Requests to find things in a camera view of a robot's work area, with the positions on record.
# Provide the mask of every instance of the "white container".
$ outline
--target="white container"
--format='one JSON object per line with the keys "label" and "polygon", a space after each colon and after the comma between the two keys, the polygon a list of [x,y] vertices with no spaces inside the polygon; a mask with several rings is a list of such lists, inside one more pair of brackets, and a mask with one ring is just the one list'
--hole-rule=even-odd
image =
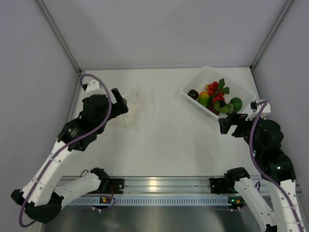
{"label": "white container", "polygon": [[181,88],[182,94],[189,100],[190,103],[201,109],[203,112],[213,116],[218,119],[220,117],[227,117],[226,114],[220,113],[218,116],[211,112],[209,109],[205,108],[203,105],[197,102],[197,100],[192,99],[188,96],[188,92],[191,89],[195,89],[197,92],[205,91],[205,85],[211,84],[214,81],[219,82],[220,79],[224,78],[225,87],[230,87],[230,93],[225,94],[225,102],[229,104],[232,98],[238,97],[242,100],[242,108],[238,112],[239,114],[248,113],[250,109],[250,102],[256,99],[256,95],[249,90],[241,87],[232,81],[229,77],[217,72],[215,69],[209,66],[203,67],[199,73],[189,79]]}

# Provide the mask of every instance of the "gray wall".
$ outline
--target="gray wall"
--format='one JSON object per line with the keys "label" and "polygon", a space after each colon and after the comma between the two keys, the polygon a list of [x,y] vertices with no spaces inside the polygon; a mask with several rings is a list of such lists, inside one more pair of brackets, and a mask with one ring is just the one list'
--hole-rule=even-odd
{"label": "gray wall", "polygon": [[45,0],[82,68],[249,66],[286,0]]}
{"label": "gray wall", "polygon": [[10,194],[46,159],[77,74],[34,1],[0,1],[0,31],[0,231],[18,232],[20,206]]}
{"label": "gray wall", "polygon": [[297,0],[255,69],[309,204],[309,1]]}

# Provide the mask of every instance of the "clear plastic bag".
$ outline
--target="clear plastic bag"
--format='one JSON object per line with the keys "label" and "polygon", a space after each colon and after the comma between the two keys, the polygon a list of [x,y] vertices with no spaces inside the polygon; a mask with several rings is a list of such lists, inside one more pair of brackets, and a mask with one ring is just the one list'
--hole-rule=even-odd
{"label": "clear plastic bag", "polygon": [[130,89],[127,93],[122,93],[126,99],[129,111],[110,120],[106,128],[131,128],[138,124],[138,121],[145,112],[145,98],[140,90],[140,86]]}

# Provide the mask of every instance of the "yellow fruit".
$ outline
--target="yellow fruit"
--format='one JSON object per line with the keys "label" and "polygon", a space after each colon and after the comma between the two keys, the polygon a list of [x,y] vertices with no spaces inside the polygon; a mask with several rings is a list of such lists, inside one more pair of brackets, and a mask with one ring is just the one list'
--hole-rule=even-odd
{"label": "yellow fruit", "polygon": [[209,104],[209,94],[208,92],[206,91],[203,91],[199,94],[198,96],[198,103],[200,103],[201,105],[205,106],[205,107],[208,107],[208,104]]}

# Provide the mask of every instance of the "transparent plastic object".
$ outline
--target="transparent plastic object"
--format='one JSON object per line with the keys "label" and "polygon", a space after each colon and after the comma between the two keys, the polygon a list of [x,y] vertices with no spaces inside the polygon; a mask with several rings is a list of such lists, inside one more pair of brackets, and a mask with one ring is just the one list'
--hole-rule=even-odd
{"label": "transparent plastic object", "polygon": [[205,89],[206,84],[211,84],[214,81],[219,81],[220,79],[224,78],[225,86],[230,87],[230,93],[224,96],[225,102],[229,103],[230,100],[234,97],[238,97],[242,100],[242,108],[238,112],[239,114],[247,113],[250,109],[250,102],[256,99],[256,95],[243,88],[242,86],[235,83],[231,80],[228,76],[225,76],[215,69],[209,66],[203,67],[197,74],[195,74],[191,79],[189,79],[181,88],[181,93],[184,95],[187,100],[199,108],[204,113],[213,116],[214,118],[218,119],[221,117],[226,117],[225,114],[220,113],[218,116],[211,112],[209,109],[198,103],[196,100],[192,99],[188,96],[188,92],[191,89],[195,89],[197,92],[202,92]]}
{"label": "transparent plastic object", "polygon": [[122,92],[121,95],[126,99],[129,112],[110,120],[106,128],[133,128],[145,114],[146,99],[140,86],[134,87],[128,92]]}

